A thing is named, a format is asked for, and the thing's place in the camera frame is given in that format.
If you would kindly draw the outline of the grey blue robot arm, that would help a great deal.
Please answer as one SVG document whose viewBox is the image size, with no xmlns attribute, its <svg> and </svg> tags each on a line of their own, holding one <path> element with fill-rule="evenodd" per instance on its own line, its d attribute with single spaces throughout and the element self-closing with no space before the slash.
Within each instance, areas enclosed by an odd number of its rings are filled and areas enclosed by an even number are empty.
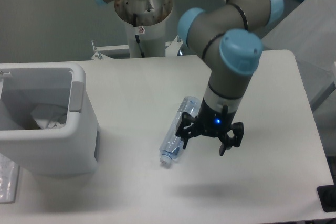
<svg viewBox="0 0 336 224">
<path fill-rule="evenodd" d="M 132 58 L 165 55 L 162 33 L 151 31 L 167 20 L 172 0 L 95 0 L 114 2 L 115 11 L 129 29 Z M 224 0 L 225 5 L 207 13 L 191 8 L 178 21 L 177 34 L 210 68 L 202 100 L 186 97 L 160 147 L 161 160 L 178 157 L 189 139 L 200 135 L 217 138 L 223 155 L 239 147 L 244 125 L 233 122 L 248 84 L 263 52 L 254 30 L 279 19 L 284 0 Z"/>
</svg>

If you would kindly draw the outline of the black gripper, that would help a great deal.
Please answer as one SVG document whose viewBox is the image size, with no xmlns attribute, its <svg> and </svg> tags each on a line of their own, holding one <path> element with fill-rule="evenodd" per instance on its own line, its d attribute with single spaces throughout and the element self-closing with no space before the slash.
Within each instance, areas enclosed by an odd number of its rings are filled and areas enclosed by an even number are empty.
<svg viewBox="0 0 336 224">
<path fill-rule="evenodd" d="M 226 150 L 240 147 L 244 136 L 243 122 L 232 124 L 235 114 L 236 111 L 229 113 L 226 105 L 224 110 L 215 111 L 203 99 L 197 116 L 182 113 L 175 128 L 175 136 L 183 142 L 182 149 L 186 149 L 189 139 L 193 137 L 218 137 L 221 142 L 219 155 L 223 156 Z"/>
</svg>

